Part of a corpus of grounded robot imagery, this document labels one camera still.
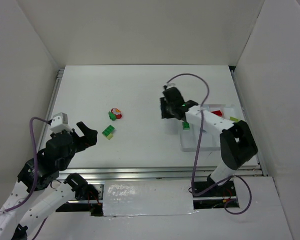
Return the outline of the green 2x3 lego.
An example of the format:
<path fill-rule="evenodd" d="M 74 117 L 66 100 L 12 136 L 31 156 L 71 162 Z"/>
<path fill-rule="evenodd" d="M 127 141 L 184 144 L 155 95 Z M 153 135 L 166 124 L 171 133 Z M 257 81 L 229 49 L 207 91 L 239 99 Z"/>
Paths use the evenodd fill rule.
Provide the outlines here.
<path fill-rule="evenodd" d="M 112 134 L 112 132 L 115 130 L 115 128 L 112 125 L 108 125 L 103 131 L 102 131 L 102 135 L 104 137 L 108 137 L 109 135 Z"/>
<path fill-rule="evenodd" d="M 182 128 L 184 131 L 190 130 L 190 124 L 188 122 L 182 122 Z"/>

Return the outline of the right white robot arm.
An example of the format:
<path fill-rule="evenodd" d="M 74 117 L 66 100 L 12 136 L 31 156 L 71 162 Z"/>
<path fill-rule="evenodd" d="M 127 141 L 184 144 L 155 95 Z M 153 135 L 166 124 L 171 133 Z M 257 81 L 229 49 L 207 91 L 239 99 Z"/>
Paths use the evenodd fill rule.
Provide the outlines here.
<path fill-rule="evenodd" d="M 194 196 L 203 195 L 217 186 L 224 185 L 226 181 L 234 177 L 244 163 L 257 154 L 257 145 L 245 121 L 227 120 L 205 109 L 204 103 L 198 104 L 193 100 L 185 101 L 178 88 L 173 86 L 164 86 L 160 104 L 163 119 L 174 118 L 198 127 L 198 142 L 191 176 L 191 192 Z M 219 139 L 221 162 L 207 177 L 209 187 L 196 192 L 195 174 L 204 132 Z"/>

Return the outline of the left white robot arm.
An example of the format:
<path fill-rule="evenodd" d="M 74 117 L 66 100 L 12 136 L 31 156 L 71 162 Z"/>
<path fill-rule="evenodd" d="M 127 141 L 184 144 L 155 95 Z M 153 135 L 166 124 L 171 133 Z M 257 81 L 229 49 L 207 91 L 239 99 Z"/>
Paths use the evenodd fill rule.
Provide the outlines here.
<path fill-rule="evenodd" d="M 37 150 L 31 137 L 33 158 L 27 161 L 18 174 L 10 196 L 0 209 L 0 240 L 26 240 L 38 225 L 43 225 L 49 215 L 72 199 L 97 198 L 97 190 L 78 173 L 66 179 L 39 203 L 34 201 L 67 169 L 75 154 L 97 143 L 96 130 L 83 122 L 77 127 L 83 133 L 78 136 L 63 120 L 46 121 L 52 130 L 51 138 L 42 150 Z"/>

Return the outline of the green small lego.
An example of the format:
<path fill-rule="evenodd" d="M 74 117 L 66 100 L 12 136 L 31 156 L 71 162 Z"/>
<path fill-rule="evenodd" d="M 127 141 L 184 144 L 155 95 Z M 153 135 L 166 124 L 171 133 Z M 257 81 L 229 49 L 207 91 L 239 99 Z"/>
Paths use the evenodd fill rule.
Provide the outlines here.
<path fill-rule="evenodd" d="M 116 120 L 116 115 L 113 114 L 111 111 L 108 112 L 108 115 L 109 115 L 110 120 L 112 120 L 112 121 Z"/>

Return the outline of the silver foil cover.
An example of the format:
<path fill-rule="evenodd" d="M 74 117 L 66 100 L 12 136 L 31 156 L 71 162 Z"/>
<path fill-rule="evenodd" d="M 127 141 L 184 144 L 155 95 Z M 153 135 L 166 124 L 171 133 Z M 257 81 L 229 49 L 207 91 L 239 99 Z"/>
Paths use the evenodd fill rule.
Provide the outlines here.
<path fill-rule="evenodd" d="M 195 212 L 189 180 L 106 181 L 103 214 L 109 217 L 178 216 Z"/>

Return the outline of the aluminium frame rail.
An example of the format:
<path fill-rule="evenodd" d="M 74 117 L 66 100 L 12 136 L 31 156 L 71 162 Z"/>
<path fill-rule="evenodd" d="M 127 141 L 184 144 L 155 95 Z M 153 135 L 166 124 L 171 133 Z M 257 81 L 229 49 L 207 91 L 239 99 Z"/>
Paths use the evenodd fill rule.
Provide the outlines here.
<path fill-rule="evenodd" d="M 214 167 L 197 167 L 195 176 L 204 178 L 214 171 Z M 155 168 L 69 168 L 59 173 L 58 180 L 64 180 L 69 174 L 78 173 L 89 181 L 100 180 L 159 180 L 191 178 L 191 167 L 155 167 Z M 240 168 L 237 174 L 242 176 L 262 176 L 260 166 Z"/>

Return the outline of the white compartment tray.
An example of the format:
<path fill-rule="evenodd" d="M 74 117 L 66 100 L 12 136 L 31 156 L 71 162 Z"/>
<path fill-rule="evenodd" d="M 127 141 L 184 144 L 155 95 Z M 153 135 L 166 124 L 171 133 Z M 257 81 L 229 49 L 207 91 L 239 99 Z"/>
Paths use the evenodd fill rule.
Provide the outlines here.
<path fill-rule="evenodd" d="M 217 116 L 212 111 L 221 110 L 223 116 Z M 193 106 L 186 113 L 186 119 L 189 120 L 190 130 L 183 130 L 182 122 L 178 124 L 178 133 L 180 136 L 180 148 L 183 152 L 195 152 L 200 134 L 201 112 L 204 113 L 203 132 L 200 142 L 201 151 L 220 150 L 220 134 L 222 129 L 231 127 L 233 121 L 230 117 L 242 119 L 239 111 L 234 105 L 224 104 L 205 104 L 202 107 Z"/>

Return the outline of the red flower lego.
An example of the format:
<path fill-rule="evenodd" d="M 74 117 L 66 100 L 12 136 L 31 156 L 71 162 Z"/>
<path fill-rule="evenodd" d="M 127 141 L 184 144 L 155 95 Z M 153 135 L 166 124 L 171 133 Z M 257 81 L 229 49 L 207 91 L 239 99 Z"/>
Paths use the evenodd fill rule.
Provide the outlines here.
<path fill-rule="evenodd" d="M 122 112 L 118 108 L 112 108 L 111 113 L 115 116 L 116 119 L 122 118 Z"/>

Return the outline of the red lego brick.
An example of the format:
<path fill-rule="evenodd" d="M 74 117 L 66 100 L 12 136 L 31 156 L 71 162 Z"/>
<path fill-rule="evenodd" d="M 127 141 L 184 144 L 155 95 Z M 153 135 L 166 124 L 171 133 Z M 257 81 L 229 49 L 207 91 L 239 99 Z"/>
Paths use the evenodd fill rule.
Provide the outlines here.
<path fill-rule="evenodd" d="M 215 110 L 215 111 L 212 111 L 213 114 L 219 116 L 219 117 L 222 117 L 223 114 L 222 114 L 222 111 L 221 110 Z"/>

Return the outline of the pale yellow rounded lego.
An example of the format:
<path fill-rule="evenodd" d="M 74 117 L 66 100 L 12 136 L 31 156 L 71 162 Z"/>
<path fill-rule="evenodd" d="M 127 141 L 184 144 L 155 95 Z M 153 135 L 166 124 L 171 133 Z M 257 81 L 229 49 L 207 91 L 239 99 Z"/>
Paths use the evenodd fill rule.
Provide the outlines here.
<path fill-rule="evenodd" d="M 232 117 L 232 116 L 229 118 L 229 120 L 233 121 L 233 122 L 236 122 L 236 123 L 239 122 L 239 119 L 237 119 L 235 117 Z"/>

